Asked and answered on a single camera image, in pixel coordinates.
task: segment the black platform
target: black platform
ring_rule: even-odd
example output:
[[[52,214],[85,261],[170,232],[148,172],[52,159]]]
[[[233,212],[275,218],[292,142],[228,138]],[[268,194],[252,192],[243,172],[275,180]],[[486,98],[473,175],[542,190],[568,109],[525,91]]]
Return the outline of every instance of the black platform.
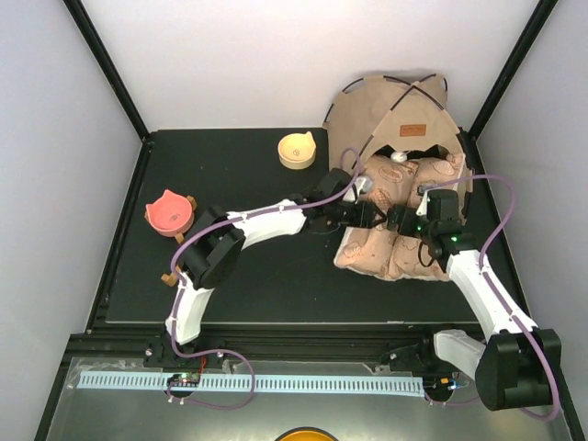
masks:
[[[210,205],[252,209],[278,202],[315,184],[327,172],[327,137],[317,142],[315,163],[303,171],[286,169],[277,143],[304,129],[163,130],[153,135],[153,151],[109,291],[109,323],[161,323],[175,288],[160,276],[169,271],[177,247],[143,218],[145,204],[166,188],[192,195],[197,215]],[[467,228],[483,241],[496,213],[487,187],[476,182]],[[333,265],[343,231],[303,233],[248,248],[230,279],[215,290],[204,316],[208,323],[428,323],[476,322],[453,283],[383,282]],[[504,242],[490,251],[494,270],[517,299],[516,279]]]

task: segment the yellow object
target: yellow object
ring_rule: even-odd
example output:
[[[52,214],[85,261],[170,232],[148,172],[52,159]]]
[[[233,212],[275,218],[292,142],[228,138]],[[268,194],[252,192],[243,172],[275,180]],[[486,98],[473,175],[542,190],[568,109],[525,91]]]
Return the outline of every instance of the yellow object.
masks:
[[[312,133],[291,133],[277,145],[279,161],[292,170],[302,170],[312,165],[316,156],[316,143]]]
[[[279,437],[276,441],[337,441],[325,432],[313,429],[300,429],[288,432]]]

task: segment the beige cushion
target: beige cushion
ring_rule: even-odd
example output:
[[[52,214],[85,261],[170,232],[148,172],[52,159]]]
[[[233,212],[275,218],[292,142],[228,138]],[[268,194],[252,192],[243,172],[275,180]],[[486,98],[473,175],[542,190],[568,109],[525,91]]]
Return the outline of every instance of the beige cushion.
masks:
[[[373,181],[372,190],[361,198],[375,202],[387,212],[394,204],[417,208],[421,197],[418,186],[447,182],[464,173],[463,153],[449,154],[446,159],[424,158],[396,164],[383,156],[372,156],[365,164],[364,174]],[[420,240],[389,232],[385,225],[371,230],[347,228],[334,259],[334,264],[360,274],[383,280],[420,278],[448,280],[438,263],[424,267],[419,262]],[[430,260],[426,245],[421,251],[425,264]]]

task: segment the purple cable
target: purple cable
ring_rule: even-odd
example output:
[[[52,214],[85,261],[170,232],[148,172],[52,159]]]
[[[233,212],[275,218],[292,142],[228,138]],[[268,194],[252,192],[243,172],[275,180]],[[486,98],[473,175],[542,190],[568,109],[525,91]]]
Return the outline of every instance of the purple cable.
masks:
[[[347,184],[347,186],[343,190],[341,190],[338,193],[336,193],[328,198],[325,198],[323,200],[318,200],[316,202],[311,202],[311,203],[302,204],[302,205],[284,206],[282,209],[284,211],[288,211],[288,210],[292,210],[292,209],[313,209],[315,207],[320,207],[321,205],[325,205],[330,202],[333,202],[334,200],[342,198],[345,195],[345,193],[347,193],[347,191],[349,191],[349,189],[351,189],[351,187],[356,182],[357,176],[359,175],[359,169],[360,169],[360,167],[359,167],[359,153],[354,148],[347,148],[347,149],[343,150],[343,152],[341,153],[340,164],[341,164],[342,168],[343,168],[343,158],[345,157],[345,154],[347,152],[353,152],[355,154],[357,167],[356,167],[356,170],[351,178],[351,181],[349,182],[349,184]],[[253,213],[247,214],[246,219],[256,218],[257,216],[263,216],[264,214],[275,213],[277,211],[280,211],[279,206],[265,207],[263,209],[256,210]],[[215,223],[215,224],[210,225],[209,227],[205,228],[204,230],[197,232],[196,234],[194,234],[194,236],[190,237],[187,241],[182,243],[182,245],[177,249],[174,256],[172,257],[172,262],[170,265],[172,272],[177,275],[178,279],[180,280],[180,283],[186,283],[187,281],[184,279],[184,277],[180,273],[177,272],[177,270],[175,269],[175,266],[177,265],[177,261],[178,261],[180,255],[188,248],[188,246],[190,246],[192,243],[196,242],[198,239],[202,238],[203,236],[205,236],[211,232],[214,232],[215,230],[218,230],[219,228],[226,227],[228,225],[231,225],[236,222],[243,221],[243,220],[244,220],[244,218],[242,216],[238,216],[236,218],[231,218],[231,219],[223,220],[219,223]],[[177,400],[179,400],[181,402],[187,402],[189,404],[198,404],[200,406],[208,407],[210,409],[223,410],[223,411],[234,411],[237,409],[241,409],[254,397],[254,390],[255,390],[255,373],[254,373],[253,367],[251,366],[251,364],[249,363],[247,358],[245,358],[243,355],[239,354],[238,352],[231,351],[229,349],[210,349],[207,351],[195,352],[193,354],[184,354],[183,352],[180,352],[180,350],[177,347],[177,343],[175,342],[175,337],[177,335],[177,329],[176,329],[177,310],[179,309],[179,305],[182,301],[182,298],[184,297],[185,290],[186,290],[185,288],[181,288],[179,290],[179,292],[177,293],[177,296],[175,296],[174,306],[172,308],[171,340],[172,340],[172,349],[174,350],[174,353],[177,356],[180,356],[182,358],[196,358],[199,356],[207,356],[209,354],[217,354],[219,352],[222,352],[223,354],[229,354],[230,356],[236,356],[237,358],[239,358],[240,360],[242,360],[244,362],[244,364],[247,366],[247,369],[249,369],[249,372],[251,372],[251,389],[249,389],[249,392],[247,393],[247,396],[244,398],[244,400],[242,400],[238,404],[234,404],[233,406],[219,406],[216,404],[210,404],[209,402],[205,402],[205,401],[189,400],[189,399],[177,399]],[[167,396],[171,401],[173,401],[174,399],[176,399],[176,397],[172,396],[171,387],[172,387],[172,385],[170,384],[170,386],[167,388]]]
[[[494,180],[494,181],[501,181],[502,183],[504,183],[508,187],[508,190],[510,191],[510,194],[511,194],[511,201],[508,206],[508,210],[504,214],[503,219],[500,221],[498,226],[494,229],[492,234],[488,237],[488,239],[486,240],[486,242],[484,243],[484,245],[481,248],[480,258],[478,260],[478,265],[479,265],[480,269],[482,270],[484,268],[484,257],[486,256],[486,253],[488,252],[488,248],[490,247],[490,245],[494,241],[494,239],[496,239],[498,234],[500,234],[500,231],[504,229],[506,222],[509,221],[509,219],[511,218],[511,216],[513,214],[513,211],[515,210],[515,190],[513,189],[513,185],[511,184],[511,182],[508,179],[506,179],[502,176],[497,176],[497,175],[474,175],[474,176],[465,176],[465,177],[461,177],[460,179],[454,179],[451,181],[444,182],[442,184],[436,184],[433,186],[429,186],[429,187],[427,187],[427,190],[432,190],[435,188],[446,187],[446,186],[452,186],[452,185],[458,184],[460,182],[472,181],[472,180],[476,180],[476,179],[488,179],[488,180]],[[482,276],[484,277],[484,280],[486,280],[486,283],[488,283],[488,285],[490,286],[492,292],[496,296],[496,299],[498,299],[498,301],[500,301],[501,305],[503,305],[506,312],[513,319],[513,322],[516,323],[516,325],[523,332],[523,335],[526,337],[528,342],[533,347],[533,350],[537,354],[537,358],[539,359],[539,362],[541,363],[541,366],[545,370],[545,374],[548,378],[548,384],[549,384],[549,388],[551,390],[551,400],[553,401],[553,407],[551,408],[551,412],[547,415],[540,415],[540,414],[531,412],[528,409],[521,409],[521,412],[523,412],[524,414],[526,414],[532,418],[535,418],[539,421],[545,421],[545,422],[552,421],[560,414],[561,402],[560,402],[560,393],[558,391],[558,383],[555,380],[555,376],[553,375],[553,371],[551,370],[551,366],[549,365],[549,362],[546,359],[545,354],[541,350],[539,343],[537,343],[537,340],[535,340],[535,337],[526,329],[523,322],[521,322],[521,320],[517,316],[513,315],[512,308],[508,305],[508,303],[506,302],[506,299],[500,293],[499,289],[494,285],[494,282],[492,281],[490,275],[488,273],[485,273],[482,271]],[[464,404],[471,403],[471,402],[473,402],[473,401],[472,400],[464,401]]]

